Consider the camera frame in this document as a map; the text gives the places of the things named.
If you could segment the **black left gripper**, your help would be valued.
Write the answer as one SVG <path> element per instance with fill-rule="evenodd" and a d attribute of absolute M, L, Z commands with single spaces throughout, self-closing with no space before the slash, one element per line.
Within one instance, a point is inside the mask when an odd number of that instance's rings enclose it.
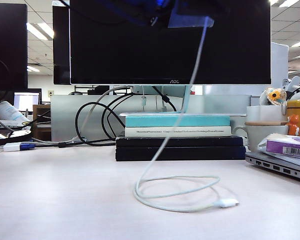
<path fill-rule="evenodd" d="M 154 27 L 162 18 L 170 15 L 168 28 L 199 28 L 207 26 L 211 28 L 214 20 L 206 15 L 189 15 L 178 13 L 174 7 L 175 0 L 134 0 L 133 4 L 138 8 L 137 19 L 146 26 Z"/>

